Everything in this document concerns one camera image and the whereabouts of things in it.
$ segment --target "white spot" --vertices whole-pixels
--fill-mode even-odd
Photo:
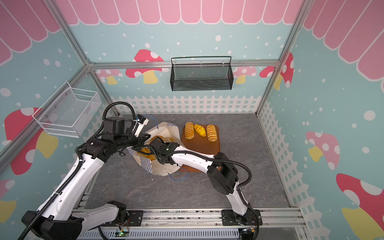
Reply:
[[[33,163],[33,159],[35,158],[35,151],[36,149],[32,149],[32,150],[29,150],[26,154],[25,154],[25,160],[29,163]]]
[[[329,163],[328,163],[328,167],[329,167],[329,169],[331,169],[331,170],[334,170],[334,169],[335,169],[335,165],[334,165],[332,162],[329,162]]]
[[[9,97],[11,95],[11,91],[8,88],[0,89],[0,94],[4,97]]]
[[[31,116],[35,111],[33,110],[33,108],[22,108],[21,112],[25,116]]]
[[[369,110],[364,113],[364,119],[367,121],[372,121],[375,117],[376,113],[374,111]]]
[[[158,56],[156,53],[151,52],[151,57],[153,57],[153,58],[158,58],[159,56]]]
[[[357,206],[360,206],[360,199],[359,197],[356,195],[356,193],[354,193],[353,191],[347,189],[347,190],[344,190],[343,193],[349,198],[352,200],[352,202],[356,203]]]
[[[10,142],[11,142],[11,140],[4,140],[4,141],[1,142],[1,144],[3,146],[7,146]]]
[[[363,148],[362,148],[362,152],[363,152],[363,153],[369,153],[369,148],[367,148],[367,147],[363,147]]]
[[[360,181],[360,184],[361,184],[361,187],[369,194],[371,195],[380,195],[381,192],[382,192],[382,189],[381,188],[378,188],[378,187],[375,187],[373,185],[370,185],[369,183],[366,183],[366,182],[363,182],[363,181]]]
[[[326,143],[324,143],[324,144],[323,144],[323,150],[324,150],[324,151],[328,151],[328,150],[329,150],[329,145],[326,144]]]

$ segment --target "brown tray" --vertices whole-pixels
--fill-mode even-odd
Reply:
[[[204,127],[205,131],[207,131],[207,125],[201,125]],[[214,125],[217,132],[217,140],[214,142],[208,141],[207,136],[202,137],[195,131],[195,137],[188,140],[185,139],[185,131],[183,127],[183,134],[181,136],[181,142],[184,144],[184,146],[190,150],[204,153],[204,154],[214,154],[216,155],[218,152],[220,152],[220,136],[218,132],[218,126]],[[189,172],[201,172],[200,170],[197,170],[196,168],[184,165],[183,168],[187,169]]]

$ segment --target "bread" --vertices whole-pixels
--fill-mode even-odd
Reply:
[[[207,135],[205,129],[204,129],[202,126],[200,126],[200,125],[198,125],[198,124],[195,124],[195,125],[194,125],[194,128],[195,128],[196,132],[197,132],[200,136],[205,137],[205,136]]]
[[[192,122],[187,122],[185,124],[184,136],[185,136],[185,139],[188,139],[188,140],[195,137],[195,129],[193,128]]]
[[[216,132],[216,127],[212,124],[207,126],[207,136],[208,136],[208,141],[214,142],[217,140],[217,132]]]

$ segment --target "metal basket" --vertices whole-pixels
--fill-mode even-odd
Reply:
[[[232,89],[231,59],[230,56],[171,58],[172,91]]]
[[[98,92],[71,86],[43,108],[49,100],[32,115],[33,118],[46,133],[68,137],[80,137],[101,105]]]

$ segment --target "gray marble surface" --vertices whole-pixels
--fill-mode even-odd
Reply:
[[[252,171],[251,182],[242,187],[245,198],[253,207],[288,207],[255,114],[154,114],[153,117],[158,123],[165,121],[177,125],[180,134],[187,121],[217,125],[221,151],[230,160],[241,162]],[[154,126],[150,119],[143,130]],[[127,156],[114,154],[101,168],[86,209],[111,200],[122,202],[127,208],[231,206],[226,196],[212,187],[206,174],[191,172],[182,181],[155,176],[140,167],[127,150],[125,152]],[[247,172],[240,167],[237,169],[240,181],[247,179]],[[186,174],[177,171],[172,176],[182,179]]]

